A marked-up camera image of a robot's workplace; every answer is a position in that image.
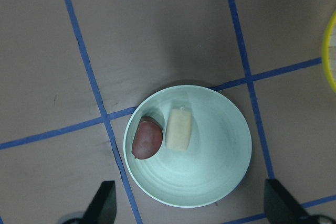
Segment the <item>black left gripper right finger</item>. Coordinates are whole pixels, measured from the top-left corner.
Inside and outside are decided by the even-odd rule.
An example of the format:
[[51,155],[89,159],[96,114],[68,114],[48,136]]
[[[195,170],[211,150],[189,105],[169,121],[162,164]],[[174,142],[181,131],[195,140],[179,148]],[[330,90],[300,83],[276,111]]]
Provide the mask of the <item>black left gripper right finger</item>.
[[269,223],[315,223],[277,179],[265,180],[264,212]]

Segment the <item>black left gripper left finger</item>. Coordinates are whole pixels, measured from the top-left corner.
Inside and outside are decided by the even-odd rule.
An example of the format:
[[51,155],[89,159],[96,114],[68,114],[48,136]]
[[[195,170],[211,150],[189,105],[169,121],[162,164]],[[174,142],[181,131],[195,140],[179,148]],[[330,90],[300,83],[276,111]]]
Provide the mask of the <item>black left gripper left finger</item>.
[[103,181],[89,207],[85,211],[81,223],[114,223],[116,218],[115,181]]

